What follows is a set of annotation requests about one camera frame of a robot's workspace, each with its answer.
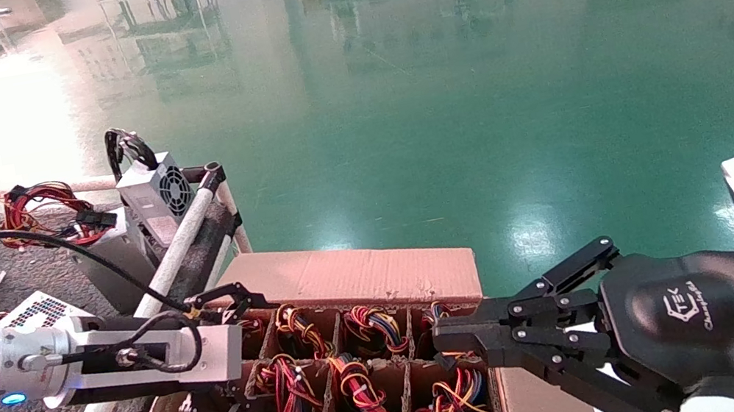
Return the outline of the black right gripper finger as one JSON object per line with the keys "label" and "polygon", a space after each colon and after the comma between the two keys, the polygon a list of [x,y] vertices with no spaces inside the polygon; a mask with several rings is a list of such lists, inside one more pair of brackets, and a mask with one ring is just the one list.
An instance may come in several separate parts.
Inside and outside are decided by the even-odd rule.
{"label": "black right gripper finger", "polygon": [[523,369],[601,412],[679,412],[683,398],[669,381],[638,372],[625,383],[600,371],[617,359],[606,333],[562,330],[553,322],[437,341],[443,352],[470,352],[490,369]]}
{"label": "black right gripper finger", "polygon": [[484,298],[473,313],[437,320],[432,341],[443,349],[479,343],[500,327],[562,324],[592,317],[602,301],[585,284],[613,269],[620,250],[611,237],[598,237],[510,296]]}

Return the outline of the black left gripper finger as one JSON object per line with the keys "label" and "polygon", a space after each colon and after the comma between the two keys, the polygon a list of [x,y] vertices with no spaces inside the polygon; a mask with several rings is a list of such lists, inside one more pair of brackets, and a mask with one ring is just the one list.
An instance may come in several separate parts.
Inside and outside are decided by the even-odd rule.
{"label": "black left gripper finger", "polygon": [[179,405],[180,412],[256,412],[245,397],[236,396],[239,381],[219,383],[187,393]]}
{"label": "black left gripper finger", "polygon": [[185,299],[190,315],[205,326],[236,324],[248,310],[274,309],[265,295],[251,292],[240,282],[216,286]]}

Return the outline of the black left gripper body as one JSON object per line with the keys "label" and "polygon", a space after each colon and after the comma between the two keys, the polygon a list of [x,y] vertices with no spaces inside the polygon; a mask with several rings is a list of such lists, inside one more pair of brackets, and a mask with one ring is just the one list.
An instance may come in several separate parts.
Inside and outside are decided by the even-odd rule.
{"label": "black left gripper body", "polygon": [[219,382],[205,382],[205,383],[181,383],[181,381],[165,381],[161,383],[144,383],[139,385],[130,386],[117,386],[117,387],[104,387],[95,388],[86,391],[74,392],[75,394],[65,404],[66,406],[83,405],[87,403],[106,403],[106,402],[127,402],[132,401],[136,398],[150,398],[150,397],[166,397],[167,395],[177,394],[179,392],[194,392],[200,391],[201,393],[214,388],[215,386],[223,386],[225,383],[243,380],[247,376],[246,366],[242,365],[235,377],[231,379],[219,381]]}

